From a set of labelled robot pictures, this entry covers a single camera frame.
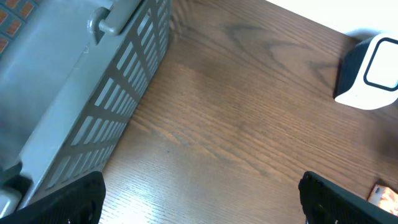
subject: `white wall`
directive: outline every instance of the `white wall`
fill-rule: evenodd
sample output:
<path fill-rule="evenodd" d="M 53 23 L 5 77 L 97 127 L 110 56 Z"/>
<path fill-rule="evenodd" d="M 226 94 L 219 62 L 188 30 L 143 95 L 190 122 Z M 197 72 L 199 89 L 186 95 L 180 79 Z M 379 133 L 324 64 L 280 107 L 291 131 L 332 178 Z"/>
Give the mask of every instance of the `white wall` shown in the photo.
<path fill-rule="evenodd" d="M 267 0 L 344 34 L 398 34 L 398 0 Z"/>

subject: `snack package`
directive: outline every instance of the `snack package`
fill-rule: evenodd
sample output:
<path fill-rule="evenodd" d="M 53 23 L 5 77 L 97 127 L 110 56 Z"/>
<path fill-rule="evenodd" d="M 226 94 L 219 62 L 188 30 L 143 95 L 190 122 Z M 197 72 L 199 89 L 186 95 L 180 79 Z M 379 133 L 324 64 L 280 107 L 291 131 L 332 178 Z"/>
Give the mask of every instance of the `snack package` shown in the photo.
<path fill-rule="evenodd" d="M 398 194 L 389 187 L 375 185 L 368 198 L 368 202 L 398 216 Z"/>

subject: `brown wooden surface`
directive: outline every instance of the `brown wooden surface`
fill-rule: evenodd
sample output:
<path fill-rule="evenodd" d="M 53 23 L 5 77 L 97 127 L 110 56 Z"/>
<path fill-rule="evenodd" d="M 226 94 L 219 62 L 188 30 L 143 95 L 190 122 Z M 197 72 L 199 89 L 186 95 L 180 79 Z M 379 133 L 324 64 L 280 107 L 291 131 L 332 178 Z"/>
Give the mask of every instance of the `brown wooden surface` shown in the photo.
<path fill-rule="evenodd" d="M 355 41 L 263 0 L 173 0 L 170 45 L 104 169 L 101 223 L 303 223 L 306 170 L 398 186 L 398 110 L 335 103 Z"/>

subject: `white surface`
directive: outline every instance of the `white surface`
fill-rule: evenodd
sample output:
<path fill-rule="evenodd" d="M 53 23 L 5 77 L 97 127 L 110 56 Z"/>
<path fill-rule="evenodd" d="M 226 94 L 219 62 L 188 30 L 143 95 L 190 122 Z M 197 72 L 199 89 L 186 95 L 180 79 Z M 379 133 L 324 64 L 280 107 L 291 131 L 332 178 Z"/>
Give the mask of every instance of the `white surface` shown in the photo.
<path fill-rule="evenodd" d="M 355 82 L 354 82 L 353 86 L 347 92 L 337 96 L 335 98 L 336 102 L 342 103 L 344 105 L 352 106 L 355 108 L 359 108 L 362 110 L 374 110 L 374 109 L 381 108 L 383 106 L 390 105 L 391 103 L 395 102 L 395 100 L 398 98 L 398 90 L 387 91 L 387 90 L 383 90 L 381 88 L 377 88 L 375 86 L 367 85 L 364 82 L 364 78 L 363 78 L 365 71 L 369 65 L 372 54 L 374 52 L 374 49 L 376 48 L 376 44 L 379 42 L 379 40 L 381 40 L 382 38 L 385 38 L 385 37 L 391 37 L 391 36 L 387 35 L 387 34 L 380 34 L 380 35 L 377 35 L 375 38 L 373 38 L 373 40 L 371 41 L 371 43 L 368 47 L 368 50 L 366 51 L 365 57 L 363 59 L 361 67 L 359 68 L 359 72 L 355 78 Z M 375 79 L 377 79 L 376 82 L 381 83 L 381 81 L 379 81 L 380 80 L 380 76 L 379 76 L 380 71 L 378 71 L 376 69 L 375 72 L 376 72 L 376 74 L 372 75 L 372 76 L 374 76 L 373 81 L 375 81 Z"/>
<path fill-rule="evenodd" d="M 383 41 L 374 56 L 366 78 L 369 82 L 394 88 L 398 84 L 398 45 Z"/>
<path fill-rule="evenodd" d="M 359 39 L 366 39 L 381 32 L 398 34 L 396 0 L 268 1 Z"/>

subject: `black object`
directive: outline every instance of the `black object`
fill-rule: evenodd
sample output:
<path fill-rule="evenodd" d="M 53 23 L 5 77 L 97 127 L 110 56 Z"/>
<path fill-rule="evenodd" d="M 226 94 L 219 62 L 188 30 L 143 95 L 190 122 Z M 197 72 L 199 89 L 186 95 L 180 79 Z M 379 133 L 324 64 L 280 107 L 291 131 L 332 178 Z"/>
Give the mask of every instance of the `black object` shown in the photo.
<path fill-rule="evenodd" d="M 97 224 L 105 193 L 103 176 L 95 171 L 0 219 L 0 224 Z"/>
<path fill-rule="evenodd" d="M 314 172 L 304 173 L 298 189 L 308 224 L 398 223 L 398 217 Z"/>

